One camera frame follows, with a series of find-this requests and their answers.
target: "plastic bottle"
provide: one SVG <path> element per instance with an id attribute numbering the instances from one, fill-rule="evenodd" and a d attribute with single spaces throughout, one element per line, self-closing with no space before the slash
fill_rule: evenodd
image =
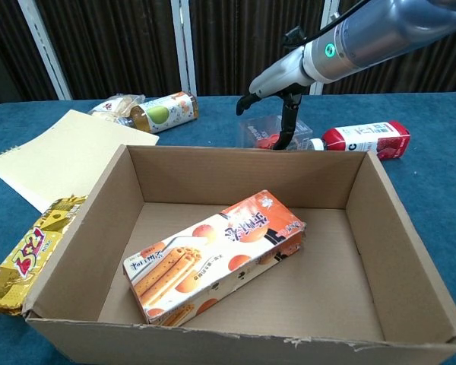
<path id="1" fill-rule="evenodd" d="M 397 121 L 331 128 L 322 138 L 311 139 L 316 151 L 374 151 L 380 160 L 399 158 L 410 133 Z"/>
<path id="2" fill-rule="evenodd" d="M 197 118 L 196 98 L 190 93 L 179 92 L 134 106 L 128 117 L 116 121 L 155 134 Z"/>

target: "orange snack box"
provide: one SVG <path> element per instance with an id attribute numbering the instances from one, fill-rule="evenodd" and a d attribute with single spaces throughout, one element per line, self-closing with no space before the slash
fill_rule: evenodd
<path id="1" fill-rule="evenodd" d="M 127 258 L 147 323 L 178 326 L 296 252 L 306 223 L 263 190 Z"/>

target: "spiral notebook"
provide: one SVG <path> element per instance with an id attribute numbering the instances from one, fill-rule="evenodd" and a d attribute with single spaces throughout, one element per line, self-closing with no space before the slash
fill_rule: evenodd
<path id="1" fill-rule="evenodd" d="M 0 154 L 0 178 L 44 212 L 58 198 L 88 195 L 119 145 L 158 139 L 69 110 L 32 141 Z"/>

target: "dark curtain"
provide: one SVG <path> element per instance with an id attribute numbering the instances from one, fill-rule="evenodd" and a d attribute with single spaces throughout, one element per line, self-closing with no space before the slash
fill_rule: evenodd
<path id="1" fill-rule="evenodd" d="M 340 13 L 355 3 L 340 0 Z M 323 94 L 442 91 L 456 91 L 456 33 L 323 88 Z"/>
<path id="2" fill-rule="evenodd" d="M 0 103 L 57 99 L 17 0 L 0 0 Z"/>
<path id="3" fill-rule="evenodd" d="M 180 90 L 167 0 L 36 0 L 75 99 Z"/>
<path id="4" fill-rule="evenodd" d="M 324 0 L 191 0 L 199 95 L 240 95 L 288 53 L 283 35 L 300 25 L 319 30 Z"/>

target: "table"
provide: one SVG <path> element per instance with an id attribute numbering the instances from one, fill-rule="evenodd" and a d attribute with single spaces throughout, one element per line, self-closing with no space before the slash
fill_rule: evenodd
<path id="1" fill-rule="evenodd" d="M 200 117 L 160 134 L 158 144 L 234 147 L 242 119 L 280 114 L 275 97 L 235 114 L 238 97 L 199 97 Z M 46 130 L 68 110 L 87 112 L 100 100 L 0 104 L 0 153 Z M 456 93 L 303 97 L 299 117 L 321 136 L 338 125 L 401 121 L 412 139 L 384 167 L 456 302 Z M 0 180 L 0 262 L 39 217 Z M 70 363 L 21 317 L 0 316 L 0 364 Z M 456 355 L 447 365 L 456 365 Z"/>

